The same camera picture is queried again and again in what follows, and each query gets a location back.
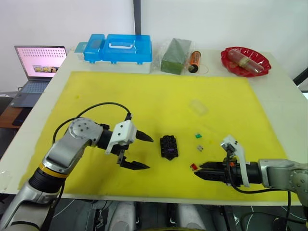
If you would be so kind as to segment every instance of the laptop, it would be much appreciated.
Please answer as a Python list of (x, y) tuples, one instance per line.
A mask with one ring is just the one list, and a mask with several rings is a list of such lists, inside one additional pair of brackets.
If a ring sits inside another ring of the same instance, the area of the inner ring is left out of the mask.
[(10, 103), (11, 107), (33, 107), (66, 58), (65, 47), (15, 46), (28, 82)]

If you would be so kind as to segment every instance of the green block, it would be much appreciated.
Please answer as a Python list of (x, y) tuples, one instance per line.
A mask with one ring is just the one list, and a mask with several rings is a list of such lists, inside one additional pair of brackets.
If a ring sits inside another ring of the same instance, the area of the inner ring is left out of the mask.
[(161, 71), (180, 75), (184, 68), (191, 43), (190, 40), (173, 38), (162, 58)]

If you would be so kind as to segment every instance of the white wall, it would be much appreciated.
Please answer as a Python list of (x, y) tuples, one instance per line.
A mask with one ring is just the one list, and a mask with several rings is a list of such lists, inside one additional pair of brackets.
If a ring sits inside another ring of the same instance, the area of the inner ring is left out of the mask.
[(308, 66), (308, 0), (143, 0), (141, 31), (155, 44), (269, 51), (295, 78)]
[(14, 45), (55, 45), (66, 50), (92, 33), (134, 33), (132, 0), (1, 0), (0, 92), (27, 78)]

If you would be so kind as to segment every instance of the red bowl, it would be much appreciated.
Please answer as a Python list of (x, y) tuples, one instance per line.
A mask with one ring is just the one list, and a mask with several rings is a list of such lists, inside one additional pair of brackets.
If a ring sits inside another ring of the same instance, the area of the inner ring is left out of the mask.
[[(228, 52), (232, 49), (235, 49), (242, 53), (243, 55), (246, 55), (247, 57), (251, 58), (256, 63), (260, 64), (264, 71), (258, 74), (252, 74), (249, 71), (246, 71), (244, 68), (240, 67), (236, 63), (232, 62), (228, 58)], [(271, 69), (270, 63), (267, 58), (265, 58), (262, 54), (245, 47), (228, 47), (224, 51), (221, 52), (221, 61), (222, 64), (227, 68), (228, 71), (236, 74), (237, 76), (244, 76), (244, 77), (256, 77), (256, 76), (263, 76), (269, 73), (269, 70)]]

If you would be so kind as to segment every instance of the laptop keyboard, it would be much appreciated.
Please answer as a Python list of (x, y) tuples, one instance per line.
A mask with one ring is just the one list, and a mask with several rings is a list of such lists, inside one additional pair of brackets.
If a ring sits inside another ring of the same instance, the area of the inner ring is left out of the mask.
[(42, 82), (28, 82), (23, 89), (21, 90), (22, 93), (43, 93), (45, 88), (48, 85), (48, 81)]

